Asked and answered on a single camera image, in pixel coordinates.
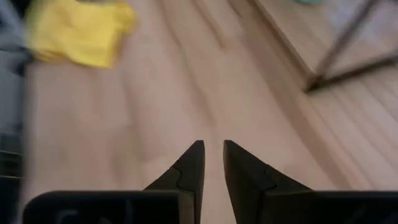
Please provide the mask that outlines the wooden shelf with black frame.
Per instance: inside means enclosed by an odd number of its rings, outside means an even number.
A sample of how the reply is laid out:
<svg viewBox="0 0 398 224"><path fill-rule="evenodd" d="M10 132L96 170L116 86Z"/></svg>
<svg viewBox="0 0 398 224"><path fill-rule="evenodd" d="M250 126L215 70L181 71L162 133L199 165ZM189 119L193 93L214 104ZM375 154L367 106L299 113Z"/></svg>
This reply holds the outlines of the wooden shelf with black frame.
<svg viewBox="0 0 398 224"><path fill-rule="evenodd" d="M398 0L251 0L302 69L305 92L398 65Z"/></svg>

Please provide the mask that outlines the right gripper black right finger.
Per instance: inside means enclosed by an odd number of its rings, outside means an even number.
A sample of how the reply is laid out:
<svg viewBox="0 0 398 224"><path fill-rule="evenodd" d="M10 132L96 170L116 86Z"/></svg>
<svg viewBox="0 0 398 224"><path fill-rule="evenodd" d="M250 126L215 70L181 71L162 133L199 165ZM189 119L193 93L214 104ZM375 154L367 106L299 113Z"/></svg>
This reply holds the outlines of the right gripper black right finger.
<svg viewBox="0 0 398 224"><path fill-rule="evenodd" d="M237 224L398 224L398 191L313 190L231 140L223 162Z"/></svg>

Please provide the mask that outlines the yellow cloth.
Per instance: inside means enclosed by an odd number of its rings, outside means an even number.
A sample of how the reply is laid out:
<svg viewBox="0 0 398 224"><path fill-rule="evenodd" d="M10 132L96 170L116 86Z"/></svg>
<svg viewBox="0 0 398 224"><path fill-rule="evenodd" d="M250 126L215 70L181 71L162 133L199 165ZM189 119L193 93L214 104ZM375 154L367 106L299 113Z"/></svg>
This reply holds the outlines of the yellow cloth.
<svg viewBox="0 0 398 224"><path fill-rule="evenodd" d="M33 0L25 12L25 40L42 61L110 68L136 22L126 0Z"/></svg>

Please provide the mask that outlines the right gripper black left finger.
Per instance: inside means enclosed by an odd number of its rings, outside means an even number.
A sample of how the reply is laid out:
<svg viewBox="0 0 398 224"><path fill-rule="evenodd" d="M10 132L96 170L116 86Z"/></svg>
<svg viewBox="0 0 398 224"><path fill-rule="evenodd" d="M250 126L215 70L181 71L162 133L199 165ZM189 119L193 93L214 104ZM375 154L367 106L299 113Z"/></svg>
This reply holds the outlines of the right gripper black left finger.
<svg viewBox="0 0 398 224"><path fill-rule="evenodd" d="M23 224L200 224L205 145L195 141L143 190L58 190L33 198Z"/></svg>

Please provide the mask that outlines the black metal table frame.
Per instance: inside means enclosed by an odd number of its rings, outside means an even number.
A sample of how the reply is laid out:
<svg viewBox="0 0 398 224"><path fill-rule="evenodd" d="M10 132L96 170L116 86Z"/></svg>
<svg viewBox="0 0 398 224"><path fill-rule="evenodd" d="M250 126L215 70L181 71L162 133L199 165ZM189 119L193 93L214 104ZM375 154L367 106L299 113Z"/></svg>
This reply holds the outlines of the black metal table frame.
<svg viewBox="0 0 398 224"><path fill-rule="evenodd" d="M12 224L18 215L23 168L21 134L0 133L0 224Z"/></svg>

